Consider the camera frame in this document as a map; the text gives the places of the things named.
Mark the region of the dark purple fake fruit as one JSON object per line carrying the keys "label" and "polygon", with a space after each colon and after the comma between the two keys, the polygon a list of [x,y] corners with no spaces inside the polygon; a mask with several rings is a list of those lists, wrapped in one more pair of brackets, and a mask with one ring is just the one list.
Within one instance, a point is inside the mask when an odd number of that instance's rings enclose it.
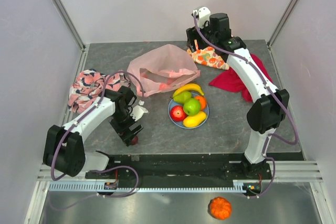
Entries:
{"label": "dark purple fake fruit", "polygon": [[132,139],[130,145],[136,145],[136,144],[138,144],[138,142],[139,142],[139,138],[138,138],[137,136],[135,136],[135,137]]}

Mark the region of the pink translucent plastic bag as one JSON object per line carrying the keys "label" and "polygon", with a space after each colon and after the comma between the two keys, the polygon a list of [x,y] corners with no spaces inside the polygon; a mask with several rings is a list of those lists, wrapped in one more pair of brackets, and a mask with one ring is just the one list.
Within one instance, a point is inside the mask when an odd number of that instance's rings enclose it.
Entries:
{"label": "pink translucent plastic bag", "polygon": [[187,51],[171,44],[133,59],[127,72],[142,97],[176,90],[201,74]]}

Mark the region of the yellow fake banana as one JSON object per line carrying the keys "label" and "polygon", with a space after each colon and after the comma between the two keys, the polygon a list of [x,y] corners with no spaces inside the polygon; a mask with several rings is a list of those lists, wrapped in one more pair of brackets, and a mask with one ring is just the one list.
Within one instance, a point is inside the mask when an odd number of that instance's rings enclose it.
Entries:
{"label": "yellow fake banana", "polygon": [[177,90],[175,90],[175,92],[172,95],[172,98],[176,97],[178,94],[182,93],[183,91],[196,91],[201,95],[205,95],[200,85],[196,83],[188,83],[178,88]]}

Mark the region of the red fake apple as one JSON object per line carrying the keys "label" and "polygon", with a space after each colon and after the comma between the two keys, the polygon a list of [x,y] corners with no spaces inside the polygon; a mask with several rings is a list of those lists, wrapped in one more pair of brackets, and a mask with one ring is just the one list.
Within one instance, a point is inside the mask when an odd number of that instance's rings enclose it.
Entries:
{"label": "red fake apple", "polygon": [[174,122],[181,122],[187,117],[187,114],[181,105],[176,105],[171,108],[170,117]]}

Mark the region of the green fake pear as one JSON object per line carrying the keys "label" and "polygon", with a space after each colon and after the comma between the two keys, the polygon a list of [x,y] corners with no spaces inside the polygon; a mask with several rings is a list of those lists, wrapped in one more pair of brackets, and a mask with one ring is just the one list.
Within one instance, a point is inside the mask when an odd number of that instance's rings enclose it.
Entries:
{"label": "green fake pear", "polygon": [[179,104],[184,104],[188,99],[192,98],[193,95],[189,91],[183,91],[173,97],[173,101]]}

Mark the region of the orange fake orange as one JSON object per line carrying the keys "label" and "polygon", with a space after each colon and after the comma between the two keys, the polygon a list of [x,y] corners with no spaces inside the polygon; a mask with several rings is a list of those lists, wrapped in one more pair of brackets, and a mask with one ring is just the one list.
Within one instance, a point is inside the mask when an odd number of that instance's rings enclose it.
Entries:
{"label": "orange fake orange", "polygon": [[205,99],[204,96],[201,95],[197,95],[194,97],[197,101],[199,101],[200,105],[201,105],[201,110],[204,110],[207,106],[207,101]]}

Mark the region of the yellow fake mango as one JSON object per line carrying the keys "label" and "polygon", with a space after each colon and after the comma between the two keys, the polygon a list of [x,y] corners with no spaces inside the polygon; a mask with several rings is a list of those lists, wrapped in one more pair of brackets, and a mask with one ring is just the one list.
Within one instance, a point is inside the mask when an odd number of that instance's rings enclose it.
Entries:
{"label": "yellow fake mango", "polygon": [[196,115],[194,116],[187,116],[183,120],[183,125],[186,128],[194,128],[199,126],[200,124],[203,123],[207,118],[207,114],[204,111],[199,111]]}

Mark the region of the green fake apple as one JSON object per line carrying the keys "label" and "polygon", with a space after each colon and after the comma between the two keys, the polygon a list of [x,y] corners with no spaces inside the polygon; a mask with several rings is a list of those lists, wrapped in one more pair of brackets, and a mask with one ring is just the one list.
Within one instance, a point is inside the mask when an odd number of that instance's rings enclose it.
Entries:
{"label": "green fake apple", "polygon": [[195,98],[190,98],[183,104],[183,111],[188,116],[194,116],[201,110],[201,103]]}

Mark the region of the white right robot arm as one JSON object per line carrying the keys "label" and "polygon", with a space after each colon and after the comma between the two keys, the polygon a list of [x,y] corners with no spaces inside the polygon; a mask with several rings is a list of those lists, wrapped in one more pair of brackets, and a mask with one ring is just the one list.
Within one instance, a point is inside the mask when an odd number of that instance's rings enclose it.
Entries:
{"label": "white right robot arm", "polygon": [[192,16],[195,26],[186,30],[189,49],[198,62],[224,69],[210,86],[239,92],[253,103],[247,113],[251,134],[240,172],[245,178],[254,178],[259,173],[258,164],[266,158],[268,140],[286,117],[289,93],[272,83],[243,40],[232,35],[227,14],[212,14],[202,7]]}

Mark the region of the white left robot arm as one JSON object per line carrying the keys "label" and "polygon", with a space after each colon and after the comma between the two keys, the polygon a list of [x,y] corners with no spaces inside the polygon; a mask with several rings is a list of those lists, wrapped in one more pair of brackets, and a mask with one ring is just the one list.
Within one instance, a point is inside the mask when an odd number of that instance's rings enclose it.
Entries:
{"label": "white left robot arm", "polygon": [[135,105],[137,96],[122,86],[118,91],[104,90],[80,115],[68,123],[49,128],[43,154],[43,164],[51,168],[51,177],[58,180],[55,171],[62,176],[77,176],[80,172],[97,172],[103,178],[115,173],[112,157],[101,151],[86,152],[84,143],[89,135],[107,118],[117,136],[126,146],[134,144],[143,129],[138,123],[148,110]]}

